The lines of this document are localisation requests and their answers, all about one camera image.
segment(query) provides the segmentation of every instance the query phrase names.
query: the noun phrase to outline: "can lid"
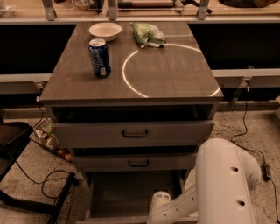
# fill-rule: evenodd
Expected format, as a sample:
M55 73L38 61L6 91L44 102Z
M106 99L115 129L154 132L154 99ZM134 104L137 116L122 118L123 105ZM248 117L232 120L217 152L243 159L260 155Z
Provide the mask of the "can lid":
M89 41L89 44L91 46L105 46L106 41L105 41L105 39L102 39L102 38L94 38Z

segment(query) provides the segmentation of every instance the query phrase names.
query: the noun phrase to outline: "drawer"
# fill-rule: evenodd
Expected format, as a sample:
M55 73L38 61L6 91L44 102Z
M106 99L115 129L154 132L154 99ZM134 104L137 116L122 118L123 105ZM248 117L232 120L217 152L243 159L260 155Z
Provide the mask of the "drawer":
M64 148L199 145L208 139L210 120L186 122L55 123Z
M78 172L190 170L196 153L73 157Z

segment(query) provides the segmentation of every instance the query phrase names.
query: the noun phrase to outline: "bowl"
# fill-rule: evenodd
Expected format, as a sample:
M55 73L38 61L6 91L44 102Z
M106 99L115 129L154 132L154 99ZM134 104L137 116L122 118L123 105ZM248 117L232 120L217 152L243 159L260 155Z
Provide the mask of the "bowl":
M80 10L88 11L94 8L95 2L94 0L77 0L75 1L75 5Z
M116 38L116 35L122 31L122 27L119 24L114 23L99 23L94 24L89 28L91 35L105 39L105 41L112 41Z

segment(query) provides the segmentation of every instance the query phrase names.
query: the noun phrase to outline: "blue soda can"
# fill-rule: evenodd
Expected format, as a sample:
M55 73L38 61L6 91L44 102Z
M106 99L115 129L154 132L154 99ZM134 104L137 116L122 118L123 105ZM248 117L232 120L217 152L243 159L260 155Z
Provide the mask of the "blue soda can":
M88 50L94 75L99 78L108 77L111 73L111 66L106 41L102 38L94 38L89 42Z

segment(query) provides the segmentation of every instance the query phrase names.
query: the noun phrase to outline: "cabinet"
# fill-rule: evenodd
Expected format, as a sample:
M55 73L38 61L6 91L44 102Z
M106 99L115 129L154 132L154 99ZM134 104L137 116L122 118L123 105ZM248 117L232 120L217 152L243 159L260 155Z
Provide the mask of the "cabinet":
M186 22L153 22L167 45L144 49L130 23L119 24L108 78L92 75L93 23L78 23L41 97L92 187L86 221L145 216L154 191L180 194L223 97Z

